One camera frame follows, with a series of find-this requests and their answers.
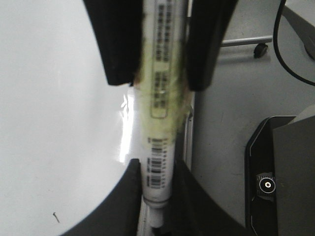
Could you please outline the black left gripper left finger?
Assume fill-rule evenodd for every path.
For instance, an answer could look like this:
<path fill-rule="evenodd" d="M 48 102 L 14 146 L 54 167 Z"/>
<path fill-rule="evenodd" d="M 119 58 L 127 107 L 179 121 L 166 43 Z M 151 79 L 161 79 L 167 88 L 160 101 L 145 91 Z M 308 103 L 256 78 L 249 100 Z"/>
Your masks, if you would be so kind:
<path fill-rule="evenodd" d="M 133 84 L 139 68 L 142 0 L 85 0 L 110 86 Z"/>

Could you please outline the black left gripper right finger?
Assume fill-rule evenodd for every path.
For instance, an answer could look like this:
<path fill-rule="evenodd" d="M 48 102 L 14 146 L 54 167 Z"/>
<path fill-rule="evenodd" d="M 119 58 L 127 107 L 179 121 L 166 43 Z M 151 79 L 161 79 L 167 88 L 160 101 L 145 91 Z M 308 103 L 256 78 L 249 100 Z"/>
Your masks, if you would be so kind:
<path fill-rule="evenodd" d="M 186 47 L 190 90 L 204 91 L 210 86 L 221 44 L 236 5 L 236 0 L 193 1 Z"/>

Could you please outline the black robot base unit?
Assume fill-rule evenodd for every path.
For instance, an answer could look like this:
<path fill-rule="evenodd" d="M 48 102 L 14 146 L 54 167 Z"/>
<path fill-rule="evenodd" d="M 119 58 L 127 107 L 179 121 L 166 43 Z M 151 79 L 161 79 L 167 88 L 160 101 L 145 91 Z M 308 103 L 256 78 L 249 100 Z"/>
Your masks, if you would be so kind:
<path fill-rule="evenodd" d="M 245 151 L 245 221 L 255 236 L 315 233 L 315 108 L 264 119 Z"/>

